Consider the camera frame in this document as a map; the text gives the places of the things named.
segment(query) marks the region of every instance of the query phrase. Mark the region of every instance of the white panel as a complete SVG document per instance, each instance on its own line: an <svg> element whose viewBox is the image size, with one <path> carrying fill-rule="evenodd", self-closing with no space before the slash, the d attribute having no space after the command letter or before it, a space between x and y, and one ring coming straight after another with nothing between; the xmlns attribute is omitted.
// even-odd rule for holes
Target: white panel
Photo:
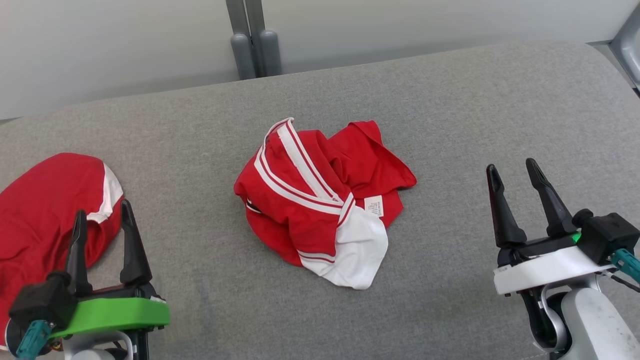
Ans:
<svg viewBox="0 0 640 360"><path fill-rule="evenodd" d="M237 80L224 0L0 0L0 119Z"/></svg>
<svg viewBox="0 0 640 360"><path fill-rule="evenodd" d="M262 0L284 72L535 39L613 39L637 0Z"/></svg>

